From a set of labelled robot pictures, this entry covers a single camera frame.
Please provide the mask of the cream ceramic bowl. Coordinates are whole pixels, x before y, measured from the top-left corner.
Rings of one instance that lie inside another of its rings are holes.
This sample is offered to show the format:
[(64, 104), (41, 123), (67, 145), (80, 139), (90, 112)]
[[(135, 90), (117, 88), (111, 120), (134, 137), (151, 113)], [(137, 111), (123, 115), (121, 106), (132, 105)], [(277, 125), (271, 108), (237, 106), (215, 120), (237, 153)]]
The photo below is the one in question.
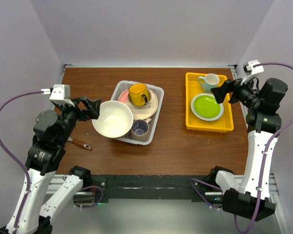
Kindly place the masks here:
[(100, 115), (92, 120), (94, 129), (104, 137), (119, 138), (132, 127), (133, 113), (122, 102), (109, 100), (100, 105)]

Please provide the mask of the pink cream branch plate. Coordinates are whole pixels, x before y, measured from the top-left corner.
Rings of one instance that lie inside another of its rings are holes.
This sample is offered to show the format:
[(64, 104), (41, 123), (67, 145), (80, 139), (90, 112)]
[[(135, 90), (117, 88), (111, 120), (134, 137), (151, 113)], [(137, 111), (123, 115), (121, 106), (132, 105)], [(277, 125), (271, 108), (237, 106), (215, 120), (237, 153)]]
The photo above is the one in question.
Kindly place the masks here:
[(128, 90), (123, 91), (117, 100), (124, 103), (132, 111), (134, 120), (147, 119), (155, 114), (159, 106), (159, 101), (155, 93), (151, 90), (149, 93), (151, 94), (150, 103), (143, 107), (136, 107), (129, 102), (127, 97), (129, 94)]

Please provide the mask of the yellow glass cup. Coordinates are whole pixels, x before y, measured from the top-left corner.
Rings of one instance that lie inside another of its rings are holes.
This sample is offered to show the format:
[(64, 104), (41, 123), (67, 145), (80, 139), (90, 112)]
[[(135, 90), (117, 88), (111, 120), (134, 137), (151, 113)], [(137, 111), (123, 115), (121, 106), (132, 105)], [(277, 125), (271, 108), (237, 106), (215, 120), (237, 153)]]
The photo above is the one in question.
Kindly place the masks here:
[(135, 106), (144, 106), (149, 102), (148, 89), (144, 83), (136, 83), (129, 87), (129, 96)]

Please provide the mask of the pink purple mug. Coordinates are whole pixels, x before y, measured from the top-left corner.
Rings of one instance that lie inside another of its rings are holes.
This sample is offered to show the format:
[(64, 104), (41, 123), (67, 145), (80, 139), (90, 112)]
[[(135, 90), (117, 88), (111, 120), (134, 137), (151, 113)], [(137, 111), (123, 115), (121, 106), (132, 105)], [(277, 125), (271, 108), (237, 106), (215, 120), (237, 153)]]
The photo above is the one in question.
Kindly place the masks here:
[(131, 127), (131, 138), (141, 142), (147, 141), (151, 121), (151, 118), (135, 120)]

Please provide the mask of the purple patterned small bowl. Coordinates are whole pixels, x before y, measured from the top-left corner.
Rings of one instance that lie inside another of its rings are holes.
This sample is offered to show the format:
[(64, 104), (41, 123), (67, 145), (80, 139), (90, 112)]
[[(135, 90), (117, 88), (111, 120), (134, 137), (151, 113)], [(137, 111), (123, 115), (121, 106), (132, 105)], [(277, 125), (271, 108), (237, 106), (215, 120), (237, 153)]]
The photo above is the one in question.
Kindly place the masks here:
[(129, 103), (138, 108), (149, 105), (151, 98), (152, 96), (149, 89), (147, 89), (144, 93), (132, 94), (129, 92), (127, 95)]

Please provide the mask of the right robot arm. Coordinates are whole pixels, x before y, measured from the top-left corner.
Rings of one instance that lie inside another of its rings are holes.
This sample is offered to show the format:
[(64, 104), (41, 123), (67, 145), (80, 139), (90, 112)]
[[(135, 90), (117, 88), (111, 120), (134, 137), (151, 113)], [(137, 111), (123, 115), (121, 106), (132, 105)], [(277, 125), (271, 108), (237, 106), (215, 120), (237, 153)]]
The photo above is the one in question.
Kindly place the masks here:
[(281, 128), (277, 114), (280, 102), (288, 86), (285, 82), (268, 79), (260, 90), (253, 88), (251, 79), (226, 80), (220, 87), (212, 88), (217, 103), (224, 102), (231, 93), (229, 103), (241, 102), (248, 109), (248, 157), (241, 183), (235, 180), (231, 170), (216, 166), (204, 179), (212, 191), (222, 190), (223, 211), (254, 221), (260, 221), (275, 212), (270, 202), (269, 176), (272, 154)]

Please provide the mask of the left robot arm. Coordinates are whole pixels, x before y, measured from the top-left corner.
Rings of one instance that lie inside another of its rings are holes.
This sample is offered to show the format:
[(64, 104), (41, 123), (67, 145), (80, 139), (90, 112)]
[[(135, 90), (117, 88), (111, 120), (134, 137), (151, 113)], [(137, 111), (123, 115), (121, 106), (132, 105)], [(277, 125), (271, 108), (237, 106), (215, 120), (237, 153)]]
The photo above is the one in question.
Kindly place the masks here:
[(91, 172), (75, 166), (64, 184), (44, 201), (48, 186), (54, 177), (65, 151), (65, 144), (78, 121), (98, 119), (101, 99), (90, 101), (86, 97), (66, 100), (63, 104), (54, 101), (60, 110), (41, 112), (34, 126), (33, 144), (27, 160), (22, 164), (3, 144), (0, 145), (24, 170), (25, 178), (15, 211), (9, 223), (0, 228), (0, 234), (49, 234), (53, 223), (64, 206), (78, 191), (91, 188)]

